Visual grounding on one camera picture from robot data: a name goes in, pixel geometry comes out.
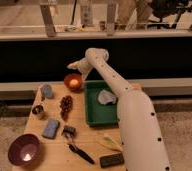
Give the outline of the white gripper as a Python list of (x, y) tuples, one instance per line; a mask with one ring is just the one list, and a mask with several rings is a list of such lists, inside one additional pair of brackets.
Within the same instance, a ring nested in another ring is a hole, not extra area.
[(79, 61), (75, 61), (68, 64), (67, 68), (73, 70), (78, 69), (78, 71), (81, 72), (82, 74), (87, 74), (91, 71), (91, 65), (86, 58), (82, 58)]

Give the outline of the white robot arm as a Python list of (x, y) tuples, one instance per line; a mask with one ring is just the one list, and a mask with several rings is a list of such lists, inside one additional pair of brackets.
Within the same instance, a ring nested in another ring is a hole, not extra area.
[(157, 115), (150, 97), (118, 74), (103, 48), (88, 48), (85, 56), (68, 65), (85, 80), (96, 69), (117, 96), (117, 118), (127, 171), (172, 171)]

